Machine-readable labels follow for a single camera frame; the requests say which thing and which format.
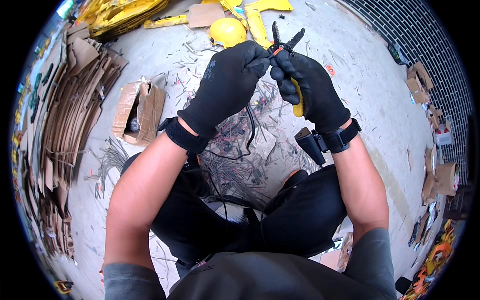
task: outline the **shirt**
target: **shirt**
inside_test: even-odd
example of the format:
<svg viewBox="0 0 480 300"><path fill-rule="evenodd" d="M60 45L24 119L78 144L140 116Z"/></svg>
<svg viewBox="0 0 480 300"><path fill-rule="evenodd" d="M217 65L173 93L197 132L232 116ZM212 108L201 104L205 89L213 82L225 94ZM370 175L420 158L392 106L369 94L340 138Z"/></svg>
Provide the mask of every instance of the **shirt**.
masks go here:
<svg viewBox="0 0 480 300"><path fill-rule="evenodd" d="M106 300L166 299L149 268L109 264L103 273ZM180 279L167 299L396 299L389 234L365 233L344 273L292 254L217 253Z"/></svg>

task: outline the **hand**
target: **hand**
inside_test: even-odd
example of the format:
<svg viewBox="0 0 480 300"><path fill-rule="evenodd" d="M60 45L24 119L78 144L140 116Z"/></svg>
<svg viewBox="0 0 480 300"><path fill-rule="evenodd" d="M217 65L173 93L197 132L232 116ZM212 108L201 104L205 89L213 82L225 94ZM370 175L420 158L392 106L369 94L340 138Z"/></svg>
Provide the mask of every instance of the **hand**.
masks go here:
<svg viewBox="0 0 480 300"><path fill-rule="evenodd" d="M215 126L244 108L265 75L268 52L246 41L212 56L190 105L177 112L203 138L216 135Z"/></svg>
<svg viewBox="0 0 480 300"><path fill-rule="evenodd" d="M350 119L350 111L340 101L330 76L316 60L296 52L295 57L291 57L282 50L270 62L270 75L276 80L282 98L291 104L300 102L291 78L298 82L303 96L303 115L315 124L317 132L332 132Z"/></svg>

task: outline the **wire stripper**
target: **wire stripper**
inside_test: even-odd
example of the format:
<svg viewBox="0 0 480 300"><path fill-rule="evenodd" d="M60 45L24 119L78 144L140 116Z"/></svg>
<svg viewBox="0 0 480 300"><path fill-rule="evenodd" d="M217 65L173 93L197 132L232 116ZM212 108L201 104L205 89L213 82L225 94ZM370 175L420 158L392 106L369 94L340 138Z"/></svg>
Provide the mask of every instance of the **wire stripper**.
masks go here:
<svg viewBox="0 0 480 300"><path fill-rule="evenodd" d="M281 50L286 50L290 56L295 57L295 53L293 53L293 48L298 44L298 42L300 42L301 38L305 34L305 28L302 28L300 31L298 31L287 43L282 43L280 41L280 33L278 32L276 21L273 22L272 33L274 43L268 48L268 52L271 54L268 58L273 58ZM293 114L296 117L300 118L303 116L303 96L301 95L298 82L293 78L292 82L295 85L295 88L297 89L297 95L300 98L300 103L293 105Z"/></svg>

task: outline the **black pants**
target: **black pants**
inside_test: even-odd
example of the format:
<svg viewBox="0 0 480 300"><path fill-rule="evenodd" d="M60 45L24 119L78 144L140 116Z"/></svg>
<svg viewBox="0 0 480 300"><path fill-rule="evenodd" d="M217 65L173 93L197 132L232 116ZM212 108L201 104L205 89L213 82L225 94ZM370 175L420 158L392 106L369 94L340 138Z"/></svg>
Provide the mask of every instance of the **black pants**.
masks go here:
<svg viewBox="0 0 480 300"><path fill-rule="evenodd" d="M125 163L123 172L138 154ZM190 269L216 252L264 251L311 257L333 247L332 236L347 215L334 165L280 191L267 205L261 226L241 228L211 210L198 196L200 172L181 171L152 224L152 231Z"/></svg>

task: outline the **hard hat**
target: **hard hat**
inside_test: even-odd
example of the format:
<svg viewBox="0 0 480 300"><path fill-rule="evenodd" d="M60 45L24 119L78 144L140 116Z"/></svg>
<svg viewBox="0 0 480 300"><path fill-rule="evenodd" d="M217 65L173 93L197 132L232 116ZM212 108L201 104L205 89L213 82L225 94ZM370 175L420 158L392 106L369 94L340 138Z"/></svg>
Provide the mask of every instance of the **hard hat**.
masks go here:
<svg viewBox="0 0 480 300"><path fill-rule="evenodd" d="M246 41L247 31L239 20L223 18L213 22L208 32L208 38L212 44L228 48Z"/></svg>

